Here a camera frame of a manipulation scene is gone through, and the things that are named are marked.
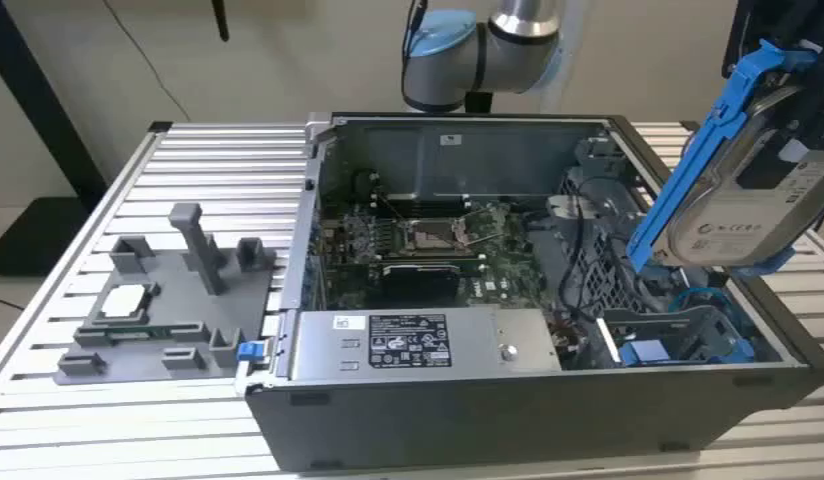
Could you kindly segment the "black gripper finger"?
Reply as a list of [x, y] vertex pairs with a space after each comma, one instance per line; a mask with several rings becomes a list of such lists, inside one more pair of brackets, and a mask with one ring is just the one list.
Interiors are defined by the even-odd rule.
[[736, 183], [742, 189], [773, 189], [797, 166], [800, 155], [786, 152], [785, 146], [769, 143], [756, 154]]

